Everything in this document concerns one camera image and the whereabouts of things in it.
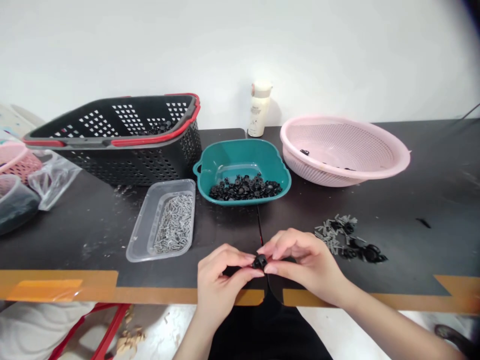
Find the white bottle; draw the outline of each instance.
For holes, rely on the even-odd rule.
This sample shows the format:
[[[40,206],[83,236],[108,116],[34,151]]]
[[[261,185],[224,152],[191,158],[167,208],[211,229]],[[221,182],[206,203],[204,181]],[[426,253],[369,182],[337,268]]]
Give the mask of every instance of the white bottle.
[[[261,137],[265,130],[265,119],[270,106],[272,83],[268,80],[257,80],[251,85],[251,108],[248,135]]]

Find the pink basket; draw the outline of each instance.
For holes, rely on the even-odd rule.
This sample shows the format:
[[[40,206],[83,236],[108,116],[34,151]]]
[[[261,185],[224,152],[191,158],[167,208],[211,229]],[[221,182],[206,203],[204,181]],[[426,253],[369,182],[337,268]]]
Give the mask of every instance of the pink basket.
[[[25,144],[7,141],[0,145],[0,174],[13,174],[28,185],[27,176],[42,168],[42,162],[26,148]]]
[[[290,169],[305,180],[328,187],[390,178],[410,163],[410,152],[403,142],[370,123],[296,117],[283,124],[280,139]]]

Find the person's left hand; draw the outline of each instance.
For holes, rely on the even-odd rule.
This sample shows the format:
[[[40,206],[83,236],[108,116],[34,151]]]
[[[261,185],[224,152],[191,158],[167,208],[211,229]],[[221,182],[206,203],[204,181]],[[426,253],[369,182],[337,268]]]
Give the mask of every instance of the person's left hand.
[[[216,331],[234,307],[239,291],[253,278],[265,276],[250,265],[255,255],[229,244],[216,248],[198,263],[198,305],[195,315],[205,328]],[[241,267],[232,277],[223,275],[227,266]]]

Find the white floor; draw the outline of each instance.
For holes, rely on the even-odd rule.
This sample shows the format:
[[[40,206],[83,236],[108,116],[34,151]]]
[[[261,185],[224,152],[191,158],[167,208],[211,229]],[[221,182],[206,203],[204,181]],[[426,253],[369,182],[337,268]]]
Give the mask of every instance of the white floor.
[[[299,307],[300,313],[315,329],[331,356],[335,360],[369,359],[386,360],[389,357],[377,344],[343,311],[332,308]],[[146,340],[133,350],[115,356],[116,360],[171,359],[187,330],[195,311],[194,305],[136,305],[129,330],[142,326]],[[432,330],[435,324],[448,325],[468,338],[471,337],[474,319],[445,313],[420,313],[405,311],[404,315]],[[69,344],[69,351],[63,360],[89,359],[103,337],[111,311],[91,316],[82,326],[77,336]]]

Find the clear plastic bag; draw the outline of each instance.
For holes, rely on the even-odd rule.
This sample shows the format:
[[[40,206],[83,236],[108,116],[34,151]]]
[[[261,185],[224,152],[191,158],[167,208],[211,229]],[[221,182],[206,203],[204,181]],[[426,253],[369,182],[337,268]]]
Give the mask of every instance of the clear plastic bag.
[[[82,169],[53,151],[42,151],[40,155],[51,155],[51,159],[43,163],[40,170],[28,175],[28,185],[41,197],[38,209],[48,211]]]

